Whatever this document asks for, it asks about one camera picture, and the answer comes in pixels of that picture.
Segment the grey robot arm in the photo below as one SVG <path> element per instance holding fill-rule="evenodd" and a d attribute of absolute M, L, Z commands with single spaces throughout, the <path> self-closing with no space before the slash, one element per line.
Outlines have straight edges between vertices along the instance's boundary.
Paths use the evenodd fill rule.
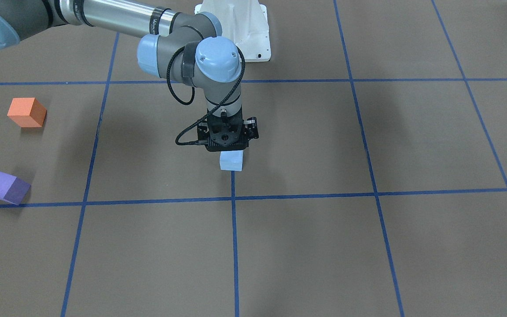
<path fill-rule="evenodd" d="M 245 57 L 218 18 L 153 7 L 134 0 L 0 0 L 0 49 L 57 26 L 99 27 L 140 39 L 137 61 L 147 74 L 203 91 L 206 114 L 176 137 L 178 146 L 209 152 L 241 151 L 259 138 L 255 117 L 242 117 L 241 82 Z"/>

